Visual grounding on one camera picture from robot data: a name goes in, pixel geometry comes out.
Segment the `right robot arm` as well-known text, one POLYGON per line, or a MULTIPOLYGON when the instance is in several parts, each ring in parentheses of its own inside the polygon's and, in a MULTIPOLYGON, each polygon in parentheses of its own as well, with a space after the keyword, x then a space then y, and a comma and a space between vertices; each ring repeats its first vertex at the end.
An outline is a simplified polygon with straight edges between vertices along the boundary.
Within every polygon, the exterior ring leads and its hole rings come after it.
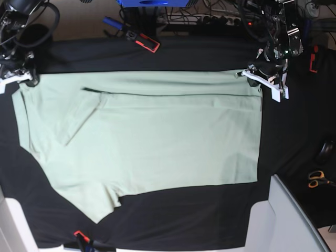
POLYGON ((12 83, 39 84, 33 49, 51 38, 60 21, 58 8, 50 1, 1 1, 1 94, 12 83), (55 19, 51 28, 36 41, 25 44, 18 38, 37 20, 29 20, 39 8, 50 8, 55 19))

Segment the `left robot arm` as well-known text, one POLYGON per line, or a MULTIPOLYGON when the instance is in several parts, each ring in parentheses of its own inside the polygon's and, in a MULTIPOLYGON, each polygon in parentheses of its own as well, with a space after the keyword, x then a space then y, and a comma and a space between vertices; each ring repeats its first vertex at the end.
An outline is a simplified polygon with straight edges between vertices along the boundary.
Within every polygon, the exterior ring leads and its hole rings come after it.
POLYGON ((295 1, 237 1, 243 26, 265 47, 247 65, 249 79, 259 77, 285 90, 289 60, 303 52, 295 1))

